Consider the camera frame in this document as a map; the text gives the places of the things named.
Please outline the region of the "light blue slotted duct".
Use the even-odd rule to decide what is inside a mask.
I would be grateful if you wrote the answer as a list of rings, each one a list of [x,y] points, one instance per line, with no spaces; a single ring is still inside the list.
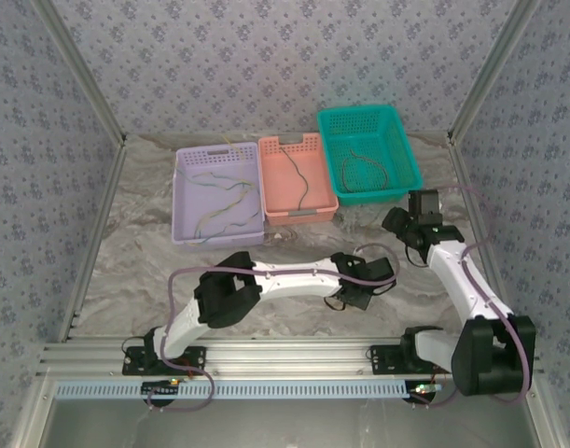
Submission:
[[[57,399],[144,399],[142,381],[60,381]],[[176,396],[153,399],[405,399],[402,380],[218,380],[179,385]]]

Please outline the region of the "aluminium front rail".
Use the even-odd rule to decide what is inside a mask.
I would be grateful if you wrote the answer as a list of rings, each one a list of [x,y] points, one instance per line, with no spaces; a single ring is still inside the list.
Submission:
[[[205,370],[218,380],[359,379],[372,374],[372,345],[397,338],[206,338]],[[121,375],[124,344],[117,338],[80,337],[47,343],[35,372],[59,379],[111,379]]]

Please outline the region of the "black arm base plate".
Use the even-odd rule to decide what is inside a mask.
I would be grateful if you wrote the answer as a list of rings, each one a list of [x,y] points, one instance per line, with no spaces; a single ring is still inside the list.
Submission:
[[[401,345],[372,345],[367,357],[374,375],[448,373],[440,366],[418,358]]]
[[[170,362],[181,367],[193,367],[203,370],[205,367],[206,349],[202,346],[191,346],[183,354]],[[126,349],[122,371],[124,376],[168,376],[168,375],[199,375],[195,371],[183,371],[168,366],[152,351],[148,354],[143,346],[131,346]]]

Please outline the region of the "black controller board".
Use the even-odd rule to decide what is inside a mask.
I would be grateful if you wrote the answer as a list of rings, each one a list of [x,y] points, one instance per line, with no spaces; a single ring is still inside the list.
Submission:
[[[140,394],[142,396],[163,397],[176,396],[179,390],[179,382],[176,380],[160,380],[153,382],[142,382]]]
[[[407,381],[405,385],[409,393],[408,401],[414,403],[430,404],[442,390],[442,385],[436,382]]]

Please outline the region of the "salmon pink plastic basket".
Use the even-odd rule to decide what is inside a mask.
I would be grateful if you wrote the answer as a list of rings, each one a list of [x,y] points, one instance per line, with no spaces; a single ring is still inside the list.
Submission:
[[[258,140],[265,216],[272,226],[330,221],[339,209],[319,133],[295,144]]]

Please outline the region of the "grey metal shelf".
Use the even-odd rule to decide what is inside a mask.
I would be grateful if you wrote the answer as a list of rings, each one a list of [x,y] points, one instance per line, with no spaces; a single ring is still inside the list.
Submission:
[[[570,448],[548,394],[503,405],[443,391],[401,399],[226,397],[152,412],[100,381],[48,380],[26,401],[10,448]]]

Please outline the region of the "lavender plastic basket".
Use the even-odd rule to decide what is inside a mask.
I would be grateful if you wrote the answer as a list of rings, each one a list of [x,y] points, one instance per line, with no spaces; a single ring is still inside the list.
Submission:
[[[264,207],[254,142],[176,151],[172,240],[187,250],[260,245]]]

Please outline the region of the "teal plastic basket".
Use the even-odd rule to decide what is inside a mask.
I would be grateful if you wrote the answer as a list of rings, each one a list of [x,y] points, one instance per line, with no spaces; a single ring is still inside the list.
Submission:
[[[341,205],[394,202],[423,186],[394,107],[328,108],[317,113],[317,124],[332,188]]]

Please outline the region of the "aluminium frame post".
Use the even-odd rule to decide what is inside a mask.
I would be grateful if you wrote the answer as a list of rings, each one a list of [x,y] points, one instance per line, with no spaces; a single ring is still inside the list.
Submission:
[[[122,146],[124,134],[118,121],[57,8],[51,0],[30,0],[30,3],[44,23],[104,130],[115,144]]]
[[[457,146],[465,137],[486,97],[500,75],[511,53],[535,14],[542,0],[515,0],[491,50],[471,86],[459,112],[448,131],[449,141]]]

